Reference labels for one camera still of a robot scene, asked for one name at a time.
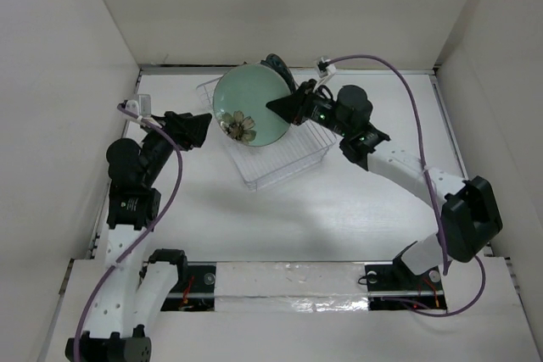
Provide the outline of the light green glass plate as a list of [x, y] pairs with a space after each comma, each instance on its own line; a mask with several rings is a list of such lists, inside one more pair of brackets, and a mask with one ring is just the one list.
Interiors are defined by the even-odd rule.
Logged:
[[289, 94], [287, 83], [276, 71], [263, 64], [239, 65], [216, 83], [213, 114], [231, 140], [264, 147], [277, 142], [289, 128], [266, 104]]

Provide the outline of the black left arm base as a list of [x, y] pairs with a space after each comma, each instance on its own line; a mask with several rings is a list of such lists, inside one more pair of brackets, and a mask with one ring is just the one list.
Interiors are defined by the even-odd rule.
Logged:
[[188, 279], [174, 286], [162, 312], [207, 312], [215, 309], [216, 263], [190, 262]]

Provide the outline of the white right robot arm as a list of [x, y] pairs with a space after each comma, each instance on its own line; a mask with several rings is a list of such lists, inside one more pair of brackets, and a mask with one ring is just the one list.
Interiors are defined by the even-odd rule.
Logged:
[[393, 260], [396, 285], [411, 288], [423, 274], [451, 260], [467, 263], [503, 228], [491, 184], [424, 164], [372, 125], [372, 103], [354, 85], [342, 86], [336, 98], [315, 90], [315, 81], [267, 103], [290, 125], [312, 120], [341, 136], [340, 149], [352, 163], [402, 187], [437, 212], [438, 230], [403, 249]]

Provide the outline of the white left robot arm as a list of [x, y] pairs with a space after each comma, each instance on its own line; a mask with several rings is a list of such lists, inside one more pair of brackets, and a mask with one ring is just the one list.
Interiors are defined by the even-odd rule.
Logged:
[[176, 114], [148, 118], [120, 107], [145, 131], [141, 142], [120, 138], [106, 151], [109, 208], [104, 273], [93, 288], [66, 343], [69, 361], [148, 361], [149, 336], [170, 291], [190, 283], [187, 256], [181, 249], [157, 249], [145, 254], [148, 240], [178, 193], [162, 203], [154, 182], [171, 155], [183, 169], [182, 153], [201, 148], [211, 114]]

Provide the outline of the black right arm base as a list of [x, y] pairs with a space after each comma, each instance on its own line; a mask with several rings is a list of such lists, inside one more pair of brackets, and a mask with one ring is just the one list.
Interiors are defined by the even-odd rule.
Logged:
[[397, 259], [369, 262], [357, 284], [366, 288], [371, 311], [447, 310], [438, 266], [415, 275]]

